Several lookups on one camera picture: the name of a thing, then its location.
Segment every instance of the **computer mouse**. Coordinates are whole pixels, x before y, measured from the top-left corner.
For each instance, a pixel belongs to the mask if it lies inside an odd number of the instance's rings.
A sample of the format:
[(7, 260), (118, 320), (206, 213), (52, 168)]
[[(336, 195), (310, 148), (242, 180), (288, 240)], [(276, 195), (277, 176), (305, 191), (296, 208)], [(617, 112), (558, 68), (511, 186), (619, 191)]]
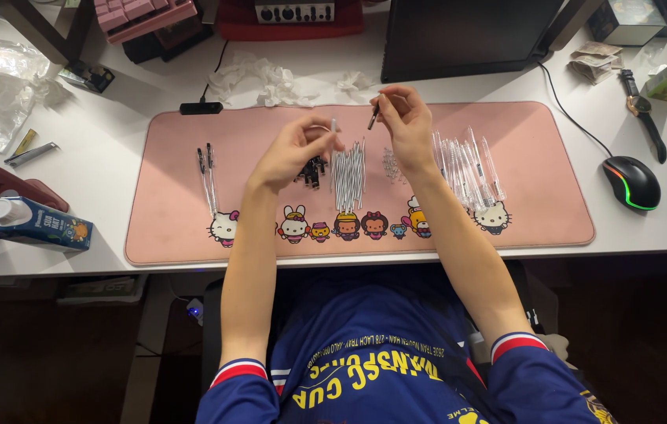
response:
[(661, 201), (661, 186), (656, 175), (638, 159), (613, 156), (602, 163), (603, 172), (624, 206), (635, 210), (656, 209)]

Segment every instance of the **hand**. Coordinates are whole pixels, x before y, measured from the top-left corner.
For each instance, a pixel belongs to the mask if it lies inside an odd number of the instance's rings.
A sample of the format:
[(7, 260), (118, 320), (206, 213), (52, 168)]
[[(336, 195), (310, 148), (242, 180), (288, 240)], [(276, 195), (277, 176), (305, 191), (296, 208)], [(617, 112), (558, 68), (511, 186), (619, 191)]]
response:
[(407, 178), (436, 168), (433, 159), (431, 128), (433, 117), (428, 106), (412, 87), (389, 85), (370, 101), (380, 105), (377, 121), (391, 134), (391, 144), (399, 169)]
[(320, 156), (330, 162), (331, 148), (344, 149), (337, 133), (330, 131), (330, 126), (330, 119), (318, 115), (304, 116), (284, 125), (257, 162), (247, 183), (267, 186), (278, 194), (310, 159)]

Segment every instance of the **red mat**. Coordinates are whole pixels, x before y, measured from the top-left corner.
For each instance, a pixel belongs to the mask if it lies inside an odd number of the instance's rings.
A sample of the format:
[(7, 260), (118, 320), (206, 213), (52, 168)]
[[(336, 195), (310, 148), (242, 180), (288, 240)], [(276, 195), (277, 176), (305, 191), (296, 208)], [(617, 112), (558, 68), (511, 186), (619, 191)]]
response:
[[(496, 247), (586, 245), (595, 229), (551, 111), (538, 102), (429, 105), (433, 128), (462, 138), (471, 125), (485, 136), (507, 199), (485, 214), (471, 213), (478, 231)], [(409, 184), (391, 184), (381, 160), (390, 147), (381, 124), (366, 129), (370, 106), (318, 106), (337, 118), (347, 148), (366, 137), (366, 193), (355, 216), (339, 216), (329, 193), (291, 183), (279, 197), (276, 254), (346, 255), (433, 250)], [(226, 260), (233, 244), (242, 189), (281, 127), (310, 113), (293, 107), (224, 110), (150, 122), (125, 247), (133, 265)], [(197, 163), (197, 148), (211, 143), (221, 214), (212, 219)]]

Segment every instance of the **desk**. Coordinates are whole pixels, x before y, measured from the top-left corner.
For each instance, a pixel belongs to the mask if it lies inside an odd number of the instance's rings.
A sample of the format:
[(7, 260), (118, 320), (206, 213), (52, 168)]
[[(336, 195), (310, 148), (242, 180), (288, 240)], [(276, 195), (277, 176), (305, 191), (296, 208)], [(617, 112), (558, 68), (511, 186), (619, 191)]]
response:
[[(361, 35), (303, 42), (230, 42), (224, 63), (231, 63), (235, 51), (249, 51), (289, 68), (305, 89), (319, 91), (321, 95), (315, 100), (316, 104), (365, 104), (382, 85), (349, 96), (339, 92), (335, 82), (347, 70), (364, 71), (377, 78), (387, 22), (386, 13), (371, 12), (365, 15), (365, 32)], [(614, 198), (601, 171), (605, 153), (555, 106), (551, 89), (538, 67), (531, 66), (521, 72), (413, 83), (426, 102), (539, 101), (553, 111), (597, 235), (587, 246), (500, 250), (505, 258), (667, 252), (667, 162), (659, 164), (649, 151), (651, 143), (647, 131), (625, 107), (626, 93), (618, 77), (613, 76), (593, 87), (566, 68), (568, 54), (588, 36), (588, 32), (581, 30), (563, 51), (555, 53), (546, 66), (551, 70), (564, 107), (582, 126), (599, 137), (615, 155), (633, 156), (656, 174), (662, 186), (662, 202), (658, 209), (647, 214), (636, 214)], [(1, 23), (0, 38), (23, 41), (15, 30)], [(95, 224), (91, 249), (60, 254), (0, 241), (0, 275), (225, 268), (225, 262), (133, 267), (124, 258), (128, 220), (148, 123), (161, 111), (177, 110), (182, 102), (198, 100), (206, 74), (215, 68), (223, 43), (216, 36), (170, 63), (151, 60), (137, 66), (129, 62), (120, 45), (106, 44), (100, 30), (93, 27), (82, 58), (111, 68), (116, 80), (103, 95), (69, 88), (75, 100), (58, 111), (36, 107), (22, 134), (33, 128), (39, 134), (36, 146), (54, 141), (60, 150), (15, 171), (23, 179), (42, 180), (69, 202), (74, 215)], [(663, 48), (657, 58), (648, 60), (646, 53), (656, 46)], [(642, 87), (648, 70), (667, 63), (667, 40), (654, 40), (643, 49), (625, 49), (625, 63), (634, 71), (638, 86)], [(241, 82), (227, 107), (253, 106), (259, 89), (257, 80)], [(652, 104), (653, 119), (667, 145), (667, 102), (652, 101)], [(0, 155), (0, 162), (3, 159), (5, 155)], [(436, 259), (436, 254), (427, 253), (329, 256), (279, 260), (279, 265)]]

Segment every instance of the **watch strap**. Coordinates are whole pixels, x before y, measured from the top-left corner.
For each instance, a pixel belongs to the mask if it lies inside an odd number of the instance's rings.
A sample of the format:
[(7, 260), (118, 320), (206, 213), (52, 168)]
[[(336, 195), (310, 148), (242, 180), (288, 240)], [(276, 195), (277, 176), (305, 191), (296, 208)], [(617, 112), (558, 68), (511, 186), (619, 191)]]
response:
[(656, 126), (656, 123), (653, 122), (653, 118), (650, 117), (649, 113), (646, 113), (644, 111), (638, 113), (638, 118), (643, 122), (643, 124), (645, 124), (645, 128), (648, 130), (648, 133), (650, 135), (650, 140), (652, 140), (653, 144), (656, 145), (659, 162), (660, 163), (666, 162), (666, 145), (663, 143), (663, 140), (661, 139), (661, 133), (659, 133), (659, 129)]
[(634, 97), (640, 95), (640, 89), (638, 89), (638, 85), (635, 84), (634, 82), (634, 76), (632, 75), (632, 71), (630, 71), (629, 69), (622, 69), (621, 80), (624, 81), (624, 84), (627, 86), (627, 93), (630, 96)]

